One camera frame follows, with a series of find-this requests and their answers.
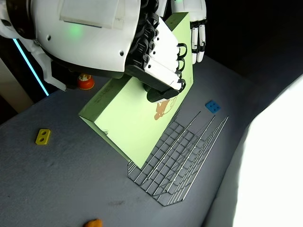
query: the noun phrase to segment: light green cardboard box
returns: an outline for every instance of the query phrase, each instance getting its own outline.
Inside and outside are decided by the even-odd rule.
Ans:
[[[150,103],[142,82],[124,76],[111,79],[83,107],[79,116],[128,161],[141,168],[193,84],[191,33],[187,13],[165,22],[179,43],[187,45],[182,78],[186,88],[177,97]]]

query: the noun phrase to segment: metal wire rack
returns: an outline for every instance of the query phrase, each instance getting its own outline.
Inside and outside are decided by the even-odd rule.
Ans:
[[[182,202],[212,150],[228,116],[209,132],[215,116],[204,129],[189,129],[200,112],[186,126],[176,118],[162,134],[142,169],[128,163],[128,177],[163,206]]]

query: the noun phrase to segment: gray table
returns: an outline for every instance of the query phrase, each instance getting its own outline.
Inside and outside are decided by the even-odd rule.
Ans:
[[[243,94],[251,87],[235,72],[205,57],[178,121],[186,124],[205,103],[230,116],[183,203],[162,207],[127,178],[124,160],[77,113],[107,79],[90,91],[58,91],[0,126],[0,225],[80,227],[100,218],[106,227],[198,227],[213,201],[246,127]],[[52,130],[47,146],[35,144],[40,128]]]

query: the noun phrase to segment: blue toy brick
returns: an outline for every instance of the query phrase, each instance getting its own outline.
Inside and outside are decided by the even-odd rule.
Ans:
[[[208,103],[206,103],[205,106],[213,114],[216,113],[216,112],[218,112],[221,109],[221,107],[215,101],[213,101],[213,100],[210,101],[210,102],[208,102]]]

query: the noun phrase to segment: yellow block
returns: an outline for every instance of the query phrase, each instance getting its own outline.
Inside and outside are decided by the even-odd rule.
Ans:
[[[36,144],[46,145],[48,143],[50,134],[51,134],[51,131],[49,129],[40,129],[39,134],[36,139]]]

